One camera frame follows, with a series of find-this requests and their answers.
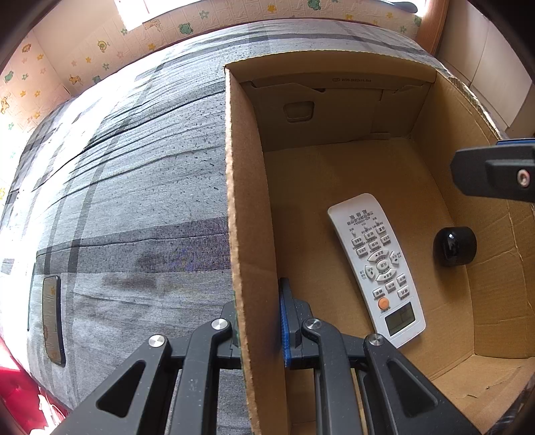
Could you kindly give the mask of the black round charger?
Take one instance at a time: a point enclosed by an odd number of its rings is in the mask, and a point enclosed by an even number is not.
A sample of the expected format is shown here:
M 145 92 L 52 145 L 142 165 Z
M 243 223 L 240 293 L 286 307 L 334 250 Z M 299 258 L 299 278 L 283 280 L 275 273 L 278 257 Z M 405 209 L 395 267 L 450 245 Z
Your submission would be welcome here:
M 477 253 L 477 238 L 469 227 L 440 229 L 434 237 L 433 256 L 444 267 L 470 264 Z

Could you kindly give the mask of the beige wardrobe with drawers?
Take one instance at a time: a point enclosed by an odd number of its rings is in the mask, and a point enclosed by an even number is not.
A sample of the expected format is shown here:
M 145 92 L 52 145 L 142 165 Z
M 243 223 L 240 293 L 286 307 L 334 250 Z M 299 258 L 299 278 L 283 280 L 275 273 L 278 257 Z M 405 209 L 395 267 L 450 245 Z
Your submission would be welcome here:
M 534 135 L 534 82 L 501 32 L 471 3 L 449 2 L 436 57 L 508 137 Z

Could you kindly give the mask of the brown cardboard box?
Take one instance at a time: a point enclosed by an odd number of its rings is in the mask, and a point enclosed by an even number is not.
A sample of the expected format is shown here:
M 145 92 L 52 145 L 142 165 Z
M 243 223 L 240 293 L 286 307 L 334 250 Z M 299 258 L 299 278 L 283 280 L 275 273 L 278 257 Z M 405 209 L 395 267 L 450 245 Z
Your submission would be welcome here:
M 277 281 L 362 336 L 410 305 L 401 347 L 482 432 L 534 373 L 534 208 L 467 197 L 455 151 L 498 140 L 442 67 L 271 54 L 226 67 L 228 231 L 256 434 L 310 434 L 312 379 L 282 360 Z

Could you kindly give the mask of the black smartphone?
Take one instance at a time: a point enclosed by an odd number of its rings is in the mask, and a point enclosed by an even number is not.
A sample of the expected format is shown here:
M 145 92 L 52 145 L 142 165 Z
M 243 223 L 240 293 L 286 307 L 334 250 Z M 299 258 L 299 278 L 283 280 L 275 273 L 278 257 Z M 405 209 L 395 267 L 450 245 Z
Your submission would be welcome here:
M 61 277 L 48 275 L 42 281 L 42 334 L 50 361 L 65 366 L 65 347 L 61 316 Z

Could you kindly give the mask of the white air conditioner remote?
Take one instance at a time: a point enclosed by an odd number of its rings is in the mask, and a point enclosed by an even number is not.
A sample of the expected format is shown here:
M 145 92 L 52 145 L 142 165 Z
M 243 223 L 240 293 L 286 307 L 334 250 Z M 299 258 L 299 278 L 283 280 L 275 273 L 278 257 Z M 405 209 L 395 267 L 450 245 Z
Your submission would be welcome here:
M 327 210 L 374 330 L 396 348 L 421 334 L 426 321 L 405 254 L 377 201 L 364 193 Z

